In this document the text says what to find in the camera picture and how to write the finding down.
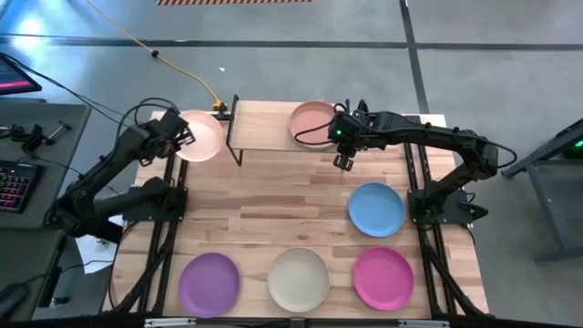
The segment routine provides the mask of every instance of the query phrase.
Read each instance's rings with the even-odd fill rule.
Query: pink plate
[[[189,122],[196,141],[182,146],[176,153],[178,156],[187,161],[201,162],[212,159],[219,153],[224,132],[216,118],[201,110],[183,111],[180,117]]]
[[[293,110],[290,117],[290,132],[291,137],[295,136],[297,133],[305,131],[310,128],[316,128],[324,125],[332,120],[334,117],[334,107],[323,101],[308,101],[299,105]],[[303,134],[298,137],[299,140],[304,142],[323,142],[328,139],[328,127],[321,128],[319,130]],[[302,147],[307,149],[327,149],[334,146],[332,142],[319,145],[303,145]]]
[[[381,311],[397,310],[413,294],[413,269],[392,248],[378,246],[364,251],[353,269],[356,292],[364,302]]]

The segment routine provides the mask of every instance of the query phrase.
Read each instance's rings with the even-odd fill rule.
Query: workbench
[[[386,183],[406,201],[409,178],[403,146],[359,152],[353,170],[340,171],[332,165],[335,154],[306,152],[293,143],[282,122],[294,106],[240,101],[235,121],[231,121],[230,145],[233,149],[245,149],[242,165],[237,165],[227,147],[207,162],[189,164],[185,179],[189,189],[187,209],[176,236],[164,316],[189,316],[179,303],[179,277],[197,255],[215,251],[233,259],[241,276],[239,300],[225,317],[430,318],[417,229],[408,212],[396,234],[375,238],[358,231],[347,211],[352,192],[367,182]],[[279,114],[270,112],[275,108]],[[154,112],[152,117],[161,115]],[[257,124],[257,120],[250,119],[253,116],[262,122]],[[445,125],[443,115],[420,118],[423,123]],[[222,124],[227,129],[228,123]],[[441,179],[455,168],[451,151],[427,148],[427,154],[433,179]],[[419,154],[414,151],[414,156],[418,159]],[[174,177],[178,176],[179,164],[177,159]],[[165,166],[166,160],[157,159],[152,165],[139,168],[136,185],[154,176],[162,177]],[[423,179],[418,180],[422,187]],[[442,227],[451,274],[472,302],[487,313],[470,233],[458,225]],[[144,270],[152,229],[153,222],[142,221],[119,247],[112,280],[116,302],[129,292]],[[393,247],[414,270],[413,296],[398,311],[371,308],[353,288],[352,268],[357,257],[376,245]],[[275,258],[296,246],[308,247],[324,259],[331,282],[326,300],[301,314],[280,308],[267,288],[267,274]],[[445,308],[443,284],[435,271],[433,275],[440,305]],[[151,284],[150,306],[156,298],[158,280],[157,274]]]

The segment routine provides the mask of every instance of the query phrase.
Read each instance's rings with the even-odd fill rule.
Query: concrete floor
[[[153,0],[95,2],[141,38],[411,41],[405,38],[398,0],[188,7],[157,7]],[[475,48],[478,43],[540,44],[549,49],[554,44],[583,43],[579,33],[583,3],[577,0],[409,0],[408,4],[417,42],[456,43],[461,48]],[[96,38],[121,38],[83,0],[4,0],[4,5],[8,7],[0,19],[3,34],[81,36],[96,44]],[[0,45],[0,51],[114,109],[125,111],[144,97],[166,97],[184,109],[210,107],[210,96],[195,81],[156,63],[138,47],[52,46],[50,39],[9,40]],[[415,87],[418,90],[420,80],[414,81],[404,47],[175,46],[159,50],[203,77],[227,101],[234,93],[259,100],[350,98],[355,102],[365,98],[372,110],[419,112]],[[445,114],[448,126],[471,128],[521,157],[581,117],[582,55],[583,51],[544,49],[418,51],[429,111]],[[43,87],[43,92],[25,97],[77,102],[47,83]],[[98,155],[108,152],[115,128],[99,114],[92,114],[72,166],[88,169]],[[127,188],[135,171],[136,167],[128,168],[113,187]],[[548,179],[554,181],[555,190],[564,189],[557,185],[563,179]],[[583,325],[579,310],[583,259],[545,265],[532,261],[534,255],[552,251],[555,245],[526,177],[505,180],[498,176],[470,184],[468,189],[477,192],[476,203],[490,209],[474,231],[491,313]],[[71,252],[68,261],[78,261],[75,251]],[[37,318],[97,311],[101,296],[96,295],[103,292],[105,274],[67,274],[70,276],[61,279],[59,291],[72,297],[71,304],[56,311],[38,311]]]

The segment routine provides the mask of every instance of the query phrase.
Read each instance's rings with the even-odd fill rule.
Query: rgb keyboard
[[[41,166],[0,160],[0,211],[22,213]]]

